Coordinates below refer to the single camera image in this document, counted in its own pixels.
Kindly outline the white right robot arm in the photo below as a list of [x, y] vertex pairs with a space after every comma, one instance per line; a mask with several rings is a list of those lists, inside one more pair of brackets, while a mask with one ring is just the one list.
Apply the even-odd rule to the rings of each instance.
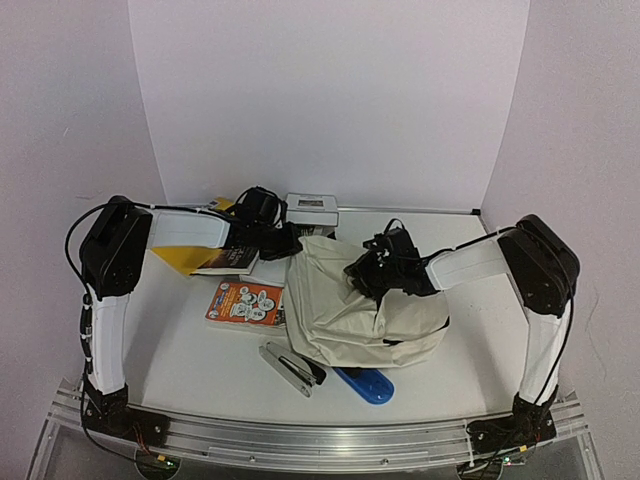
[[511, 413], [473, 421], [467, 432], [479, 453], [530, 448], [555, 437], [550, 408], [573, 325], [580, 262], [539, 216], [528, 214], [513, 226], [426, 256], [408, 230], [394, 224], [363, 247], [363, 254], [344, 272], [360, 293], [376, 301], [390, 290], [427, 297], [476, 280], [509, 276], [528, 323], [524, 373]]

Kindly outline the silver black stapler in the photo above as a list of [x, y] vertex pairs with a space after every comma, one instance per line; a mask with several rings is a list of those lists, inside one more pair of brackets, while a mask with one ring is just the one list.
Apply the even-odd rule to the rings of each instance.
[[268, 365], [306, 398], [312, 396], [315, 386], [322, 385], [326, 380], [323, 367], [280, 344], [266, 342], [258, 351]]

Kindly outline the beige canvas student bag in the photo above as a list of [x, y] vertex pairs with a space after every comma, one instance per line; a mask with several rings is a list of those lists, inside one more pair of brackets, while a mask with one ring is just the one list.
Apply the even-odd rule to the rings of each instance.
[[376, 302], [344, 272], [364, 248], [322, 236], [300, 243], [283, 292], [295, 352], [330, 367], [400, 368], [429, 359], [450, 323], [443, 293], [416, 297], [390, 290]]

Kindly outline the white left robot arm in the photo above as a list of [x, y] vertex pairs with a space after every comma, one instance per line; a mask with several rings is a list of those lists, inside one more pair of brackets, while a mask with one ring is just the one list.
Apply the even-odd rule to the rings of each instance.
[[83, 386], [97, 420], [114, 435], [134, 426], [128, 406], [123, 346], [126, 307], [147, 251], [156, 247], [250, 247], [265, 261], [302, 249], [287, 204], [252, 187], [224, 211], [210, 207], [152, 205], [115, 195], [89, 211], [95, 221], [69, 263], [83, 288], [80, 339]]

